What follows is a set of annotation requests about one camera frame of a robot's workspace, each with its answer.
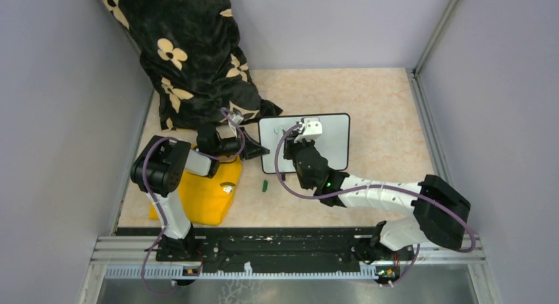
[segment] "yellow cloth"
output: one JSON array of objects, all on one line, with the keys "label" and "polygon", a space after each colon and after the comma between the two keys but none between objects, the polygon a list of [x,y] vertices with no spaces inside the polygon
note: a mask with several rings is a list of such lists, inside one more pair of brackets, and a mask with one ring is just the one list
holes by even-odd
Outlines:
[{"label": "yellow cloth", "polygon": [[[241,159],[237,157],[234,162],[222,162],[211,179],[183,173],[179,196],[192,223],[217,226],[223,221],[233,202],[241,170]],[[158,219],[153,206],[150,208],[150,219]]]}]

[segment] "black cloth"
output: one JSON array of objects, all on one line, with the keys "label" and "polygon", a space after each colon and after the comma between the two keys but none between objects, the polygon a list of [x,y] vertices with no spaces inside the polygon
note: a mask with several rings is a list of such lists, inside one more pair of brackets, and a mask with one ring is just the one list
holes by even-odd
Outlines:
[{"label": "black cloth", "polygon": [[230,0],[103,0],[141,49],[160,95],[163,129],[224,123],[221,107],[245,122],[281,113],[263,100],[239,47]]}]

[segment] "white wall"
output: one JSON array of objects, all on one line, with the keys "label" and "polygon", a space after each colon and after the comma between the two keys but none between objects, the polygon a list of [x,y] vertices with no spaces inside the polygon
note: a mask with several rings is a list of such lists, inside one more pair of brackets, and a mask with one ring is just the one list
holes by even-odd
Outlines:
[{"label": "white wall", "polygon": [[414,67],[449,0],[231,0],[252,69]]},{"label": "white wall", "polygon": [[99,0],[0,0],[0,302],[74,303],[150,99]]},{"label": "white wall", "polygon": [[421,75],[504,303],[557,303],[559,0],[463,0]]}]

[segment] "beige marble floor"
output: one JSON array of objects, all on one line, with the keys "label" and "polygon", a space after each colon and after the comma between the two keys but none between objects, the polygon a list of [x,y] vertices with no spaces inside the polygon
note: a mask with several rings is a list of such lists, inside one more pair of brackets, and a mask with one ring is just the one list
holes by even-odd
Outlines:
[{"label": "beige marble floor", "polygon": [[[298,69],[251,71],[260,94],[284,109],[283,115],[345,112],[351,116],[349,167],[367,179],[421,181],[432,166],[407,75],[404,69]],[[161,132],[157,99],[152,103],[142,137],[143,149],[153,135],[194,142],[193,131]],[[258,138],[257,124],[247,131]],[[230,132],[220,127],[223,137]],[[268,180],[268,191],[262,182]],[[299,190],[297,177],[287,184]],[[132,184],[125,197],[119,226],[154,226],[149,200]],[[260,159],[243,162],[243,173],[229,213],[221,227],[371,226],[400,215],[373,208],[330,208],[295,198],[274,175],[262,172]]]}]

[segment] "white board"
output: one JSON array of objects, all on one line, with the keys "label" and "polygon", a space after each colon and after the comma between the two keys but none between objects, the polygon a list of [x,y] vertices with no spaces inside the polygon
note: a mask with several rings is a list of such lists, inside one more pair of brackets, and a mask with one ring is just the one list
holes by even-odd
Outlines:
[{"label": "white board", "polygon": [[[270,154],[262,156],[262,171],[264,173],[275,173],[274,155],[283,131],[297,124],[303,117],[318,117],[320,120],[322,136],[316,139],[314,147],[321,156],[328,160],[328,166],[334,170],[347,168],[349,158],[349,115],[346,113],[295,115],[265,117],[258,122],[260,143],[270,149]],[[279,172],[295,172],[293,162],[283,159],[283,145],[281,145],[279,154]]]}]

